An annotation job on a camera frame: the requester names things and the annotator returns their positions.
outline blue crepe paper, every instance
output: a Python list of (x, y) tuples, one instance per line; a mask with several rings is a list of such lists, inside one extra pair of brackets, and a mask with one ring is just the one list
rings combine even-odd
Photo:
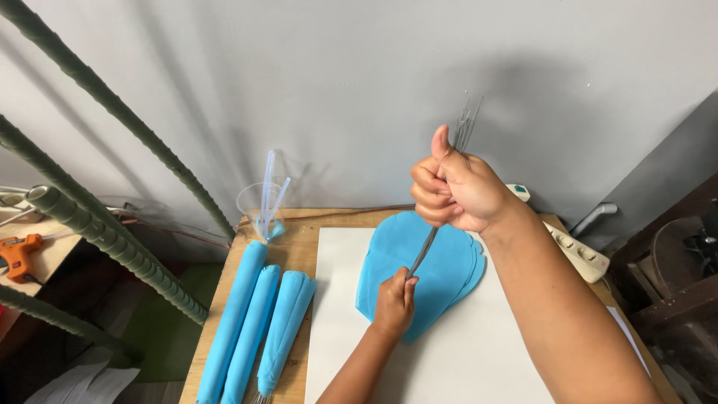
[(286, 271), (281, 278), (276, 307), (257, 372), (257, 384), (262, 397), (269, 397), (279, 381), (316, 288), (317, 281), (310, 280), (304, 272)]
[(239, 334), (237, 347), (234, 349), (232, 362), (227, 372), (222, 404), (239, 404), (242, 402), (252, 364), (259, 348), (259, 342), (266, 329), (266, 324), (269, 322), (272, 303), (276, 295), (276, 286), (279, 283), (279, 273), (278, 265), (269, 265), (259, 274), (257, 286), (254, 288), (254, 294), (249, 303), (247, 316), (244, 318), (242, 332)]
[[(431, 230), (414, 212), (389, 216), (369, 243), (355, 300), (356, 308), (374, 319), (379, 285), (401, 266), (410, 267)], [(414, 319), (402, 339), (416, 341), (446, 310), (461, 301), (479, 282), (486, 265), (481, 243), (451, 226), (439, 229), (415, 275)]]
[(217, 327), (217, 334), (207, 355), (200, 389), (197, 392), (197, 404), (217, 404), (220, 398), (230, 364), (230, 353), (234, 352), (237, 344), (249, 300), (259, 272), (264, 266), (266, 255), (267, 246), (260, 242), (251, 242), (244, 249), (232, 290), (227, 297), (227, 304)]

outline wooden table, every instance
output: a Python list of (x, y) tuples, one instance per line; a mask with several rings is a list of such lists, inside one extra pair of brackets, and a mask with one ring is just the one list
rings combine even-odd
[[(270, 244), (267, 252), (267, 264), (278, 264), (282, 270), (303, 271), (314, 277), (317, 267), (317, 245), (319, 242), (319, 229), (321, 227), (377, 227), (386, 217), (399, 211), (374, 211), (368, 213), (356, 213), (353, 209), (285, 209), (284, 215), (289, 218), (307, 217), (306, 219), (288, 221), (286, 233), (278, 244)], [(541, 218), (553, 227), (567, 233), (566, 229), (555, 215), (541, 215)], [(245, 246), (256, 239), (256, 235), (250, 226), (244, 226), (234, 239), (232, 249), (227, 256), (222, 277), (217, 291), (215, 292), (209, 316), (202, 330), (200, 341), (197, 344), (195, 357), (192, 359), (192, 366), (187, 375), (185, 388), (182, 391), (180, 404), (195, 404), (197, 389), (200, 386), (202, 371), (205, 360), (212, 346), (220, 317), (224, 311), (227, 297), (232, 287), (239, 261), (242, 258)], [(636, 344), (643, 356), (648, 370), (651, 372), (653, 382), (663, 396), (667, 404), (681, 404), (668, 380), (663, 375), (661, 368), (646, 349), (643, 342), (638, 338), (633, 327), (626, 320), (625, 315), (618, 308), (616, 300), (611, 296), (606, 286), (599, 282), (591, 285), (591, 289), (598, 295), (606, 306), (613, 306), (618, 309), (621, 317), (628, 324)], [(300, 404), (304, 402), (304, 386), (307, 381), (307, 360), (309, 356), (309, 328), (311, 325), (312, 307), (309, 307), (304, 317), (304, 323), (299, 329), (297, 340), (292, 346), (289, 358), (286, 361), (281, 379), (276, 386), (273, 396), (274, 404)], [(260, 355), (255, 362), (255, 370), (252, 371), (244, 402), (248, 403), (256, 392), (256, 368)]]
[[(37, 223), (10, 223), (0, 227), (0, 239), (9, 237), (23, 238), (28, 234), (40, 234), (49, 236), (51, 234), (60, 233), (61, 231), (69, 231), (70, 229), (64, 224), (60, 224), (50, 217), (46, 217)], [(30, 254), (30, 260), (34, 266), (35, 277), (42, 283), (55, 273), (57, 267), (65, 259), (65, 257), (73, 250), (75, 245), (82, 239), (78, 234), (68, 234), (67, 236), (57, 239), (47, 240), (43, 244), (42, 250)], [(39, 292), (41, 286), (33, 283), (15, 283), (5, 276), (0, 276), (0, 285), (9, 286), (15, 290), (25, 293), (29, 296), (35, 296)], [(0, 316), (0, 341), (5, 337), (20, 312), (11, 308), (5, 308)]]

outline plastic cup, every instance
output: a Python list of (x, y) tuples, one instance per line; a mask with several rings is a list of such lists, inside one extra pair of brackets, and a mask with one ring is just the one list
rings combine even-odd
[[(271, 184), (269, 190), (269, 213), (274, 210), (274, 204), (276, 203), (277, 197), (279, 197), (279, 191), (281, 186), (275, 183)], [(247, 220), (252, 224), (254, 231), (257, 233), (259, 239), (264, 243), (268, 244), (272, 239), (278, 237), (284, 233), (284, 212), (282, 210), (282, 201), (279, 202), (273, 217), (270, 219), (266, 227), (264, 223), (259, 220), (261, 207), (262, 207), (262, 192), (264, 191), (264, 183), (256, 183), (244, 188), (239, 195), (237, 195), (237, 209), (247, 216)]]

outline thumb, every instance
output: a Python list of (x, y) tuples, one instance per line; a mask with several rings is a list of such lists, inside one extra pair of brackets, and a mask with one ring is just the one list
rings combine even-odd
[(434, 133), (432, 157), (436, 159), (447, 176), (461, 175), (469, 170), (466, 158), (449, 144), (448, 125), (441, 125)]
[(412, 276), (404, 283), (404, 305), (406, 307), (412, 307), (414, 305), (414, 291), (416, 290), (416, 283), (418, 281), (418, 277)]

